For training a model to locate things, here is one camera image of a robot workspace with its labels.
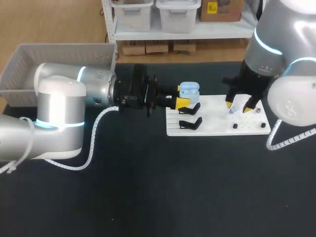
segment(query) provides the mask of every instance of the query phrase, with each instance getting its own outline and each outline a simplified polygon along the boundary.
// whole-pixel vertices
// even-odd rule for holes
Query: black clip
[[[191,130],[197,130],[198,127],[203,122],[202,117],[199,117],[195,123],[187,122],[187,121],[179,121],[180,129],[191,129]]]
[[[200,107],[201,107],[201,103],[200,102],[198,102],[195,106],[194,106],[194,108],[193,109],[190,109],[190,108],[188,108],[188,107],[183,107],[183,108],[179,108],[178,110],[179,110],[179,113],[181,114],[187,114],[187,115],[195,115],[197,112],[198,112],[198,110],[200,109]]]

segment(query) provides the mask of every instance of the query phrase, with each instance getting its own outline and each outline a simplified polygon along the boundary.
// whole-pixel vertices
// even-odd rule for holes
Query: cardboard box
[[[202,22],[240,21],[244,0],[202,0]]]

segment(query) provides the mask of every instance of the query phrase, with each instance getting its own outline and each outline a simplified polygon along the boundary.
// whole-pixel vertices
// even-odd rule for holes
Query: blue object
[[[180,84],[180,98],[190,99],[190,104],[196,104],[199,100],[199,84],[197,82],[183,82]]]
[[[197,82],[185,81],[180,84],[180,89],[196,89],[199,90],[199,84]]]

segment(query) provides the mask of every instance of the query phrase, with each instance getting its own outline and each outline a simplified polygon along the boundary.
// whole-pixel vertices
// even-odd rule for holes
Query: white pegboard
[[[199,97],[201,107],[194,115],[179,114],[177,110],[166,108],[166,128],[168,136],[233,136],[233,135],[266,135],[271,132],[267,116],[261,101],[257,104],[260,113],[255,110],[243,114],[242,108],[249,99],[249,95],[236,95],[233,106],[238,108],[236,112],[230,114],[227,109],[226,95],[202,95]],[[179,121],[195,123],[202,117],[203,122],[196,131],[182,129]]]

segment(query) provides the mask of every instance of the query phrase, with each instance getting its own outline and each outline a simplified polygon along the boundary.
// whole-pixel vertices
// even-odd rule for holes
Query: yellow label
[[[207,3],[207,14],[216,14],[217,13],[217,2],[208,2]]]

